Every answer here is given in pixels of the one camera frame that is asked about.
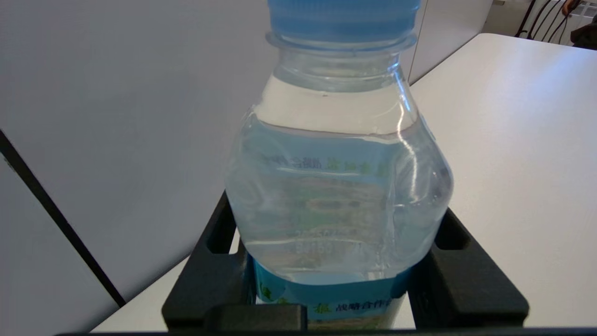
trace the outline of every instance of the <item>black edge strip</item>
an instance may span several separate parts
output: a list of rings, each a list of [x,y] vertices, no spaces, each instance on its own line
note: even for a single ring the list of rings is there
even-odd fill
[[[2,130],[0,130],[0,152],[2,155],[4,155],[4,158],[8,161],[8,164],[13,168],[13,170],[19,175],[19,177],[21,177],[23,182],[25,182],[27,187],[29,187],[29,190],[31,190],[35,198],[39,200],[50,217],[52,217],[56,225],[58,225],[60,231],[62,231],[62,233],[69,240],[70,244],[75,248],[77,253],[79,253],[81,258],[83,258],[83,261],[85,261],[87,266],[89,266],[93,274],[95,274],[100,283],[104,286],[104,288],[106,288],[110,296],[114,299],[114,301],[116,301],[117,305],[119,307],[124,306],[126,302],[122,298],[122,295],[120,295],[116,287],[114,287],[114,284],[101,269],[100,264],[98,264],[96,259],[93,258],[87,247],[83,244],[81,238],[79,238],[75,230],[73,230],[68,221],[66,221],[66,218],[60,209],[58,209],[48,193],[45,192],[44,187],[42,187],[37,178],[35,178],[35,175],[33,175],[29,167],[27,167],[25,161],[23,161],[17,150],[14,149],[13,145],[4,135]]]

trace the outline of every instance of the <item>blue bottle cap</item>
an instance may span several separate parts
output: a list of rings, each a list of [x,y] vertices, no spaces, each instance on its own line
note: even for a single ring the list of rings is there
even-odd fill
[[[407,37],[420,0],[268,0],[273,33],[322,42]]]

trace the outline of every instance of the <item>bottle neck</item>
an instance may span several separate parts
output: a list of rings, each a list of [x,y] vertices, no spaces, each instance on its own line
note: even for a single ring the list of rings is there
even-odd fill
[[[397,52],[306,53],[297,49],[280,49],[274,70],[279,80],[328,92],[363,92],[377,90],[403,78]]]

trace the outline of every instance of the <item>clear plastic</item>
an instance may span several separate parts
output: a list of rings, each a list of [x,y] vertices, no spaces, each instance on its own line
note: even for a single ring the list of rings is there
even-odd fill
[[[395,277],[428,252],[453,190],[400,43],[274,44],[280,62],[227,172],[244,245],[291,282]]]

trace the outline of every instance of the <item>plastic water bottle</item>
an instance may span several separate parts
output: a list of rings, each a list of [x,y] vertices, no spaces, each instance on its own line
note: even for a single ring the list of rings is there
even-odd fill
[[[453,180],[400,51],[420,0],[269,0],[279,64],[226,189],[258,296],[374,326],[428,252]]]

